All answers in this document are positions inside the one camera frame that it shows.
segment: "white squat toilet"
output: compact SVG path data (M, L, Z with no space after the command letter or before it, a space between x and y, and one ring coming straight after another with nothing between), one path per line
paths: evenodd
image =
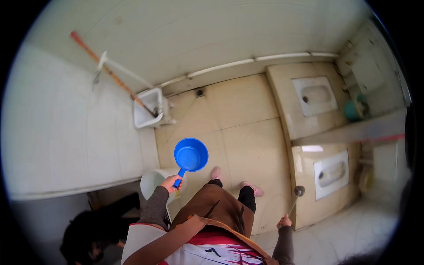
M292 79L305 117L339 108L326 76Z
M315 200L319 200L349 183L347 149L314 163Z

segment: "red and white shirt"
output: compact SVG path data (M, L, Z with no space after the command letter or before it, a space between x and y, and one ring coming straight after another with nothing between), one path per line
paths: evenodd
M134 252L166 234L145 223L131 224L121 264ZM199 232L159 265L263 264L261 255L243 241L223 232Z

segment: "mop handle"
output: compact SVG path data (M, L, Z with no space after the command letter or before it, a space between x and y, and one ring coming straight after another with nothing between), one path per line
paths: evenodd
M82 41L81 37L76 31L72 31L69 36L84 50L86 51L90 57L95 60L96 62L99 62L99 57ZM112 79L125 91L130 93L131 98L135 100L138 104L140 104L143 108L145 108L154 118L156 118L155 114L150 111L144 104L141 102L141 100L137 97L137 95L114 73L110 70L110 68L103 64L103 69L112 77Z

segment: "ladle handle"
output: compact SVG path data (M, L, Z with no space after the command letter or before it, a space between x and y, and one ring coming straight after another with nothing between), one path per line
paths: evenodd
M178 171L178 176L180 176L180 177L184 177L184 173L185 173L185 170L184 169L180 169L180 171ZM175 182L174 182L174 185L172 185L174 188L176 188L176 189L178 189L178 187L180 186L180 183L181 183L181 180L180 179L177 179Z

